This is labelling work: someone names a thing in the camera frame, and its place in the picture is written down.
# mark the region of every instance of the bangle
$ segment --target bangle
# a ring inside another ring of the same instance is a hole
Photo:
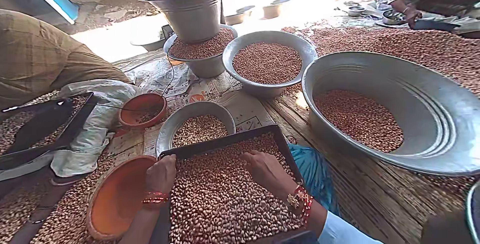
[[[143,204],[159,204],[159,203],[164,203],[169,200],[169,195],[164,194],[164,193],[158,193],[158,192],[148,192],[147,195],[145,196],[145,199],[143,199],[141,202]]]
[[[305,188],[298,185],[293,192],[293,195],[289,194],[286,200],[290,204],[290,207],[292,207],[293,209],[297,209],[300,206],[300,201],[303,202],[301,218],[303,221],[303,226],[307,227],[308,218],[310,216],[310,210],[312,209],[312,202],[314,198],[308,194]]]

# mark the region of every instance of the blue garment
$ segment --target blue garment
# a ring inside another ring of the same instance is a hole
[[[288,144],[288,148],[303,177],[305,189],[315,201],[339,216],[339,204],[325,158],[316,149],[294,144]]]
[[[320,244],[382,244],[360,232],[339,217],[339,204],[335,197],[328,163],[315,149],[288,144],[308,193],[328,210],[325,225],[317,241]]]

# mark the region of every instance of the hand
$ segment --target hand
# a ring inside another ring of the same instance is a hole
[[[247,161],[247,169],[253,180],[274,196],[286,201],[288,195],[297,188],[275,156],[252,150],[243,153],[240,158]]]
[[[165,156],[147,169],[146,191],[169,194],[177,175],[175,154]]]
[[[415,26],[415,20],[422,17],[422,12],[415,9],[415,7],[408,6],[405,11],[405,21],[408,22],[408,26],[413,29]]]

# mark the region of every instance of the black tray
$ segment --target black tray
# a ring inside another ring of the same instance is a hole
[[[277,124],[271,124],[256,128],[249,131],[244,131],[241,133],[233,134],[226,137],[221,137],[219,139],[214,139],[206,142],[196,143],[193,145],[187,145],[177,149],[169,149],[160,153],[159,158],[165,157],[167,155],[176,154],[177,159],[188,159],[196,154],[204,154],[215,151],[216,149],[222,149],[233,143],[241,142],[248,140],[254,137],[261,136],[263,134],[272,133],[273,139],[278,146],[278,150],[285,157],[286,163],[289,165],[291,171],[297,182],[302,180],[302,175],[297,167],[297,164],[293,160],[292,153],[285,141],[282,131],[280,130]],[[170,243],[169,241],[169,231],[171,228],[170,224],[170,203],[168,209],[164,209],[160,212],[160,217],[153,231],[150,243]],[[304,231],[304,228],[297,230],[291,230],[288,232],[278,233],[271,237],[261,238],[256,241],[251,241],[249,243],[273,243],[281,239],[289,238],[292,235],[296,235],[299,232]]]
[[[87,92],[83,94],[73,95],[88,97],[85,103],[97,103],[97,98],[93,95],[93,92]],[[8,111],[10,116],[17,114],[21,111],[38,111],[44,108],[47,105],[56,103],[58,100],[50,100],[39,104],[29,105],[25,107],[20,107],[11,111]],[[7,170],[18,167],[22,164],[30,162],[36,159],[38,156],[44,154],[47,151],[58,150],[58,149],[67,149],[69,148],[70,143],[78,136],[82,127],[87,120],[88,116],[92,112],[94,105],[83,105],[69,120],[69,123],[63,128],[63,131],[57,136],[55,142],[44,145],[41,147],[25,149],[17,151],[14,153],[9,153],[5,155],[0,155],[0,170]]]

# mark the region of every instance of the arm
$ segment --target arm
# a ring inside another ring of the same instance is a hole
[[[177,170],[175,168],[177,156],[169,155],[155,163],[147,170],[146,191],[169,194]],[[160,209],[166,208],[167,203],[144,204],[137,212],[128,231],[123,235],[119,244],[148,244],[152,236],[155,224],[159,219]]]
[[[393,9],[405,15],[405,20],[408,22],[408,26],[413,28],[415,26],[415,19],[422,17],[422,12],[417,10],[413,5],[405,4],[404,0],[394,0],[390,3]]]
[[[252,150],[245,152],[241,158],[247,161],[247,167],[253,180],[271,192],[274,196],[287,201],[288,194],[293,194],[297,184],[285,172],[275,156]],[[302,206],[294,210],[300,216]],[[369,238],[341,218],[328,212],[317,201],[311,204],[307,230],[315,232],[322,244],[380,244]]]

